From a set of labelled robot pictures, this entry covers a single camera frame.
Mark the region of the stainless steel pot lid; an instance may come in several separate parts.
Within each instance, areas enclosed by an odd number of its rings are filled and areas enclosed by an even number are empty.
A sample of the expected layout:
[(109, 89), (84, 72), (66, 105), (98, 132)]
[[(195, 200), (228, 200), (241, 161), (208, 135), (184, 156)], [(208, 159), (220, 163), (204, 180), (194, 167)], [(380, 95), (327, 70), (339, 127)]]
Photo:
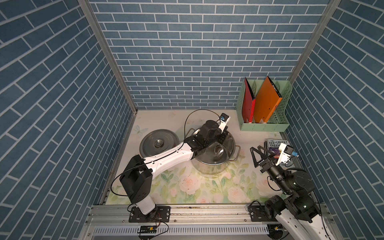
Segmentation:
[(180, 143), (178, 136), (170, 130), (159, 129), (147, 134), (140, 144), (141, 157), (151, 157), (176, 147)]

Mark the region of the steel ladle black handle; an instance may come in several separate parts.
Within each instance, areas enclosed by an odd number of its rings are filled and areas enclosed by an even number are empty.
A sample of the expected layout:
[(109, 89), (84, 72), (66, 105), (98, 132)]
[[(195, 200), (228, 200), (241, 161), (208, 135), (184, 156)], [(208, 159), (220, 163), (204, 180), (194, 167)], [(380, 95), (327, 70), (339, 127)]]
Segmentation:
[(218, 159), (226, 158), (228, 155), (225, 147), (219, 143), (217, 143), (216, 146), (213, 148), (213, 153)]

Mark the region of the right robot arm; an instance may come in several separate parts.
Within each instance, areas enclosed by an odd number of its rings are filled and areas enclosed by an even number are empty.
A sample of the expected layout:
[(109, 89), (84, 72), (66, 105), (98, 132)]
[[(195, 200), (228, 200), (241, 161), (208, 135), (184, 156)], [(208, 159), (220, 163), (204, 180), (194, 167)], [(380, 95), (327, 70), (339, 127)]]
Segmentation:
[(262, 146), (251, 147), (250, 152), (254, 166), (267, 173), (267, 180), (276, 183), (287, 196), (282, 199), (275, 195), (263, 204), (266, 218), (279, 222), (295, 240), (334, 240), (320, 204), (311, 196), (316, 188), (311, 176), (301, 168), (280, 166), (299, 156), (292, 146), (282, 143), (278, 159), (274, 152)]

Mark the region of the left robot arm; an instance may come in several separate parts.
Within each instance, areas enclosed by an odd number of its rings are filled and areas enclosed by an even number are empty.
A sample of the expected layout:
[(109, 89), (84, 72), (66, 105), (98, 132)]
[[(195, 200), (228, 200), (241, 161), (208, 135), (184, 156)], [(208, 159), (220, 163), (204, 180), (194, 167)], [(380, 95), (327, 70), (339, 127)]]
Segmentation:
[(132, 204), (145, 216), (154, 215), (157, 206), (150, 196), (152, 180), (164, 171), (193, 159), (204, 159), (214, 163), (226, 162), (231, 154), (224, 147), (228, 138), (227, 123), (230, 117), (220, 117), (220, 122), (206, 121), (191, 136), (174, 148), (160, 154), (142, 158), (132, 157), (118, 177)]

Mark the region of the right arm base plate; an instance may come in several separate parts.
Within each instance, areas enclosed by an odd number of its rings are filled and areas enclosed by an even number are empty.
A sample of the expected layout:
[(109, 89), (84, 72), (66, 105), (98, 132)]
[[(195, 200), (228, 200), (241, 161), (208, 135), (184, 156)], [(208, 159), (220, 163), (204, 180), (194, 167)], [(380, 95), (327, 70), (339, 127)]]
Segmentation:
[(248, 206), (248, 212), (252, 222), (277, 222), (276, 219), (272, 219), (267, 215), (264, 206)]

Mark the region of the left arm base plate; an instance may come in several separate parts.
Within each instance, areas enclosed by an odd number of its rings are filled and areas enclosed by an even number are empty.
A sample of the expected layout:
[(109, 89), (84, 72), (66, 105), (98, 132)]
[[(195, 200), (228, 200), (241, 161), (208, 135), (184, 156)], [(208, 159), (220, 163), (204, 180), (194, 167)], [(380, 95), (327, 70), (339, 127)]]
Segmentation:
[(168, 223), (171, 215), (171, 207), (169, 206), (155, 206), (155, 208), (147, 215), (144, 215), (138, 207), (132, 207), (130, 211), (130, 223), (155, 223), (165, 222)]

